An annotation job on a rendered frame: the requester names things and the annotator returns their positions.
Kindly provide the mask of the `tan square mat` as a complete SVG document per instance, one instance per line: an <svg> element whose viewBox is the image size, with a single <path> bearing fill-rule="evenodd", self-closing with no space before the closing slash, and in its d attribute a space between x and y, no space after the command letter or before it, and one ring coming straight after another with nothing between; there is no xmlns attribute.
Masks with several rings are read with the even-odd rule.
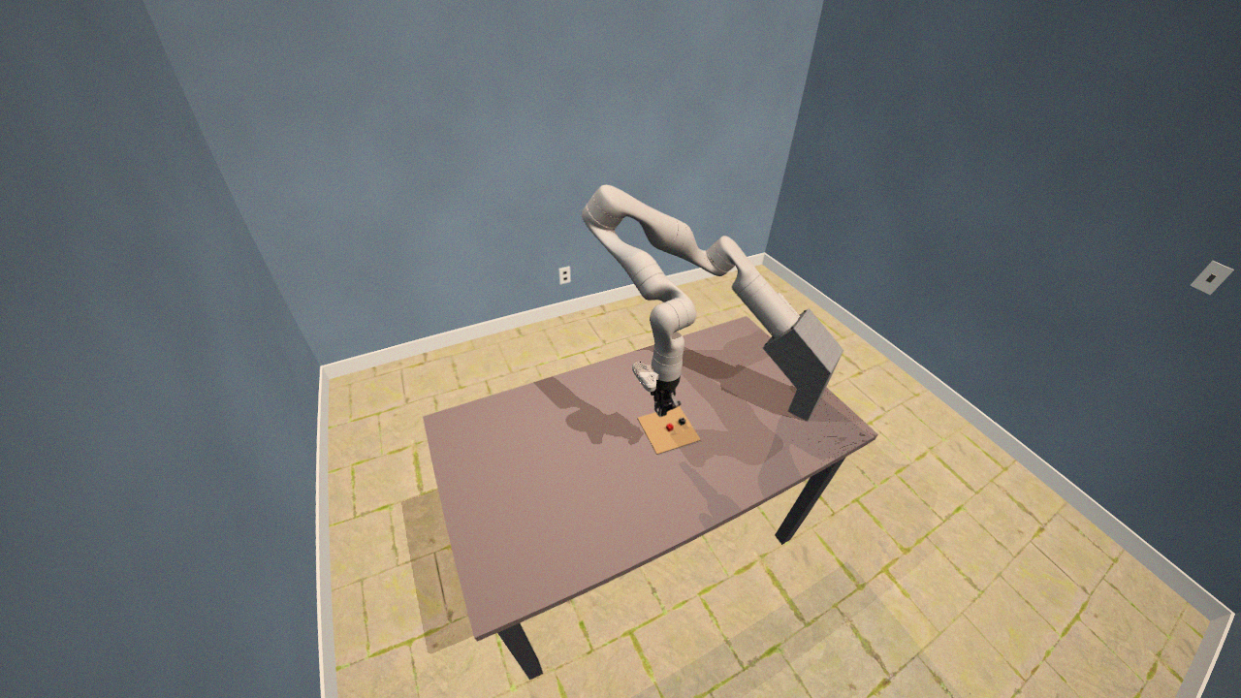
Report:
<svg viewBox="0 0 1241 698"><path fill-rule="evenodd" d="M637 417L642 428L647 432L647 437L649 438L649 442L652 442L652 447L655 450L656 455L664 455L664 452L673 448L679 448L688 443L700 441L699 433L696 433L696 431L694 431L694 426L688 422L688 417L685 417L685 425L683 426L679 424L680 417L685 417L680 406L668 411L668 415L664 417L656 417L656 412ZM668 424L673 424L673 431L668 431Z"/></svg>

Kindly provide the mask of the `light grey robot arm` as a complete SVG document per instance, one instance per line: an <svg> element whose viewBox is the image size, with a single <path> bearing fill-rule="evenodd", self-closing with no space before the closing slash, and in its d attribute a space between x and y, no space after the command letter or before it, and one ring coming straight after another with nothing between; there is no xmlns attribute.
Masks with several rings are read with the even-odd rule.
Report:
<svg viewBox="0 0 1241 698"><path fill-rule="evenodd" d="M654 334L652 364L639 361L632 364L633 374L642 386L647 388L647 392L655 392L656 380L669 383L680 378L685 339L678 332L694 324L696 309L678 284L668 279L652 255L618 238L616 227L625 216L640 224L647 238L656 250L688 260L710 274L726 274L736 266L738 274L732 289L771 337L781 337L791 330L800 317L781 293L777 296L733 238L721 236L709 250L699 250L694 233L686 224L638 202L635 197L616 186L602 185L582 211L585 224L589 227L589 232L594 233L594 238L604 243L606 250L616 256L618 265L625 270L625 274L629 274L643 298L663 301L649 315Z"/></svg>

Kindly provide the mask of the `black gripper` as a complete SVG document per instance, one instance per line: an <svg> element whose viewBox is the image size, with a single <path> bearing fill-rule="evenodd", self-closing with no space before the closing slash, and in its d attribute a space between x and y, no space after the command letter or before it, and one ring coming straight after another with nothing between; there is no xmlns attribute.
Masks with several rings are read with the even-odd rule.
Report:
<svg viewBox="0 0 1241 698"><path fill-rule="evenodd" d="M654 395L654 411L656 412L656 416L663 417L668 415L669 410L680 406L680 401L678 401L678 397L675 397L675 395L678 394L675 392L675 389L678 389L679 383L680 378L678 378L678 380L669 383L656 380L655 392L652 392L652 395ZM656 395L659 395L659 397ZM656 409L659 409L659 411L656 411Z"/></svg>

